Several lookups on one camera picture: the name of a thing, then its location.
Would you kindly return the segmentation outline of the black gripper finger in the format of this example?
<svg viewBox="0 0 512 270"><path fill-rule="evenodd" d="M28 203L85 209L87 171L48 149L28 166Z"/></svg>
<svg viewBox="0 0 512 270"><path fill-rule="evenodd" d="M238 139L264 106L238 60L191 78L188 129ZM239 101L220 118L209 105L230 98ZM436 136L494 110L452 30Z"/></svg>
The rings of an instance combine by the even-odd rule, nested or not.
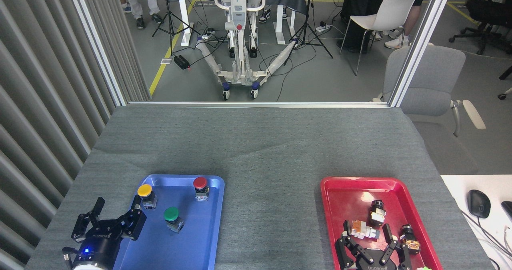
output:
<svg viewBox="0 0 512 270"><path fill-rule="evenodd" d="M139 195L135 195L130 210L118 218L118 222L121 226L121 238L130 238L134 241L139 238L144 223L146 222L146 215L141 205L142 198Z"/></svg>
<svg viewBox="0 0 512 270"><path fill-rule="evenodd" d="M351 267L354 262L362 262L363 260L366 261L366 263L371 264L371 256L368 254L366 249L362 248L350 236L349 223L347 220L344 221L343 229L344 231L342 232L341 237L337 239L334 244L340 269L346 270ZM349 250L355 257L355 261L347 255L347 250Z"/></svg>
<svg viewBox="0 0 512 270"><path fill-rule="evenodd" d="M384 234L384 238L388 246L384 250L384 254L382 254L379 258L379 264L385 266L386 263L390 262L390 257L394 250L397 250L399 256L399 265L398 268L401 270L412 270L412 264L410 259L410 254L408 253L408 248L405 243L399 242L396 238L393 237L389 224L385 223L382 226L382 231Z"/></svg>
<svg viewBox="0 0 512 270"><path fill-rule="evenodd" d="M75 242L82 242L86 238L86 230L88 225L91 223L92 228L99 228L99 215L104 207L105 200L102 197L98 197L94 207L88 213L80 214L75 223L74 229L71 234L71 238Z"/></svg>

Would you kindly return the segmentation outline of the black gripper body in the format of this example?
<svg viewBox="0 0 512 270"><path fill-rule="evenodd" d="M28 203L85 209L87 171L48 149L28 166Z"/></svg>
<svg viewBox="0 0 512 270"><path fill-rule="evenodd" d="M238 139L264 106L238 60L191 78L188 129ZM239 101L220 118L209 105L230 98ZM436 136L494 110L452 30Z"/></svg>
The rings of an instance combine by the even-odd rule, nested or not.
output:
<svg viewBox="0 0 512 270"><path fill-rule="evenodd" d="M91 228L70 264L72 270L112 270L122 241L117 220L101 220L99 228Z"/></svg>
<svg viewBox="0 0 512 270"><path fill-rule="evenodd" d="M358 270L396 270L391 254L389 251L364 249L356 255L355 264Z"/></svg>

